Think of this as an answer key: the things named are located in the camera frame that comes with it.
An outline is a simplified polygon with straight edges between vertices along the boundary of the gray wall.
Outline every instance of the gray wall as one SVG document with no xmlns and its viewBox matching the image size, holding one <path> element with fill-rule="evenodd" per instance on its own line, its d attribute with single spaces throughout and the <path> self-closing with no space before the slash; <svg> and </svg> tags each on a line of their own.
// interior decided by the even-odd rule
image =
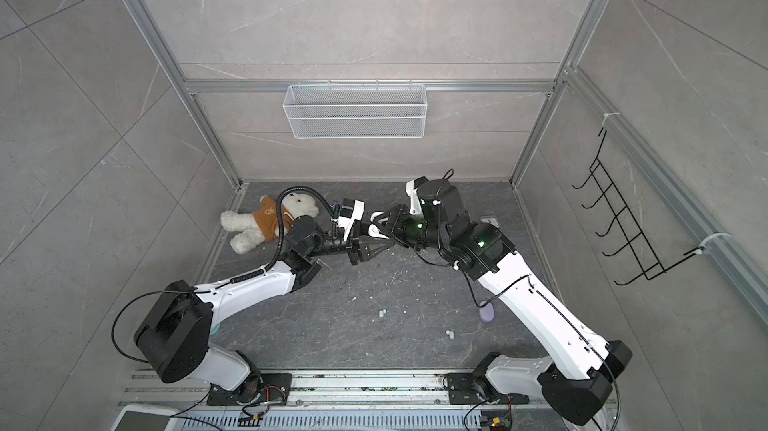
<svg viewBox="0 0 768 431">
<path fill-rule="evenodd" d="M 735 238 L 768 269 L 765 66 L 768 0 L 611 0 L 581 68 Z M 564 301 L 635 352 L 619 379 L 630 429 L 764 429 L 768 336 L 710 265 L 695 257 L 640 278 L 594 183 L 581 190 L 600 119 L 568 91 L 521 192 Z M 608 137 L 608 171 L 663 263 L 696 246 Z M 605 187 L 608 182 L 598 172 Z M 616 207 L 618 196 L 611 191 Z M 628 233 L 637 227 L 625 217 Z M 635 246 L 652 261 L 648 247 Z"/>
<path fill-rule="evenodd" d="M 169 87 L 120 0 L 0 0 L 0 428 L 104 429 L 115 313 L 197 268 L 232 190 Z"/>
<path fill-rule="evenodd" d="M 588 0 L 145 0 L 189 79 L 552 79 Z M 246 180 L 506 180 L 543 96 L 429 96 L 421 139 L 296 140 L 268 94 L 201 95 Z M 346 162 L 344 167 L 337 163 Z"/>
</svg>

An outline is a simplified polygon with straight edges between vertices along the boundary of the white tablet device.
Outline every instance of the white tablet device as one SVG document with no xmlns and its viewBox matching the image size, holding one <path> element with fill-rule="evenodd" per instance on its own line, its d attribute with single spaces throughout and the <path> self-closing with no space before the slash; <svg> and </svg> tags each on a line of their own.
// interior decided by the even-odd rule
<svg viewBox="0 0 768 431">
<path fill-rule="evenodd" d="M 129 404 L 122 408 L 110 431 L 180 431 L 183 418 L 169 418 L 178 409 L 147 404 Z"/>
</svg>

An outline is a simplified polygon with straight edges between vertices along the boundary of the teddy bear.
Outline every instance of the teddy bear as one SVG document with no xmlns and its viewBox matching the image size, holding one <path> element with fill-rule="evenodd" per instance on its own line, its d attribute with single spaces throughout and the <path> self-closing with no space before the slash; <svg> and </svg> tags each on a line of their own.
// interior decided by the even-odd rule
<svg viewBox="0 0 768 431">
<path fill-rule="evenodd" d="M 277 214 L 274 199 L 262 196 L 261 209 L 253 213 L 237 214 L 225 211 L 221 214 L 221 226 L 226 231 L 239 231 L 230 241 L 232 249 L 238 254 L 251 251 L 265 241 L 272 241 L 278 235 Z M 283 230 L 290 229 L 293 220 L 299 216 L 316 217 L 320 210 L 315 200 L 308 194 L 291 193 L 283 198 Z"/>
</svg>

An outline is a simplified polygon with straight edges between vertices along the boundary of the mesh basket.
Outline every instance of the mesh basket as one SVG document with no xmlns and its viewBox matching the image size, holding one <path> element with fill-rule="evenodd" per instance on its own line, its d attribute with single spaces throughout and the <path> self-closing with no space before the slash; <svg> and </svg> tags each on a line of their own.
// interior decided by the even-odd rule
<svg viewBox="0 0 768 431">
<path fill-rule="evenodd" d="M 412 84 L 295 84 L 283 109 L 298 139 L 421 138 L 427 95 Z"/>
</svg>

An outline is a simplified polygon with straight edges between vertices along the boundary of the brown sweater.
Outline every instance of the brown sweater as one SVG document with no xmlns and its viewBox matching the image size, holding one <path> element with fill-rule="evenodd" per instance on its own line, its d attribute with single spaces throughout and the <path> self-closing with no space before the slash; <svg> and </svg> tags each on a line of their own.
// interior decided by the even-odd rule
<svg viewBox="0 0 768 431">
<path fill-rule="evenodd" d="M 272 241 L 277 237 L 277 213 L 275 200 L 264 196 L 261 200 L 261 209 L 254 211 L 254 219 L 259 225 L 264 241 Z M 283 209 L 283 228 L 287 232 L 293 224 L 293 216 Z"/>
</svg>

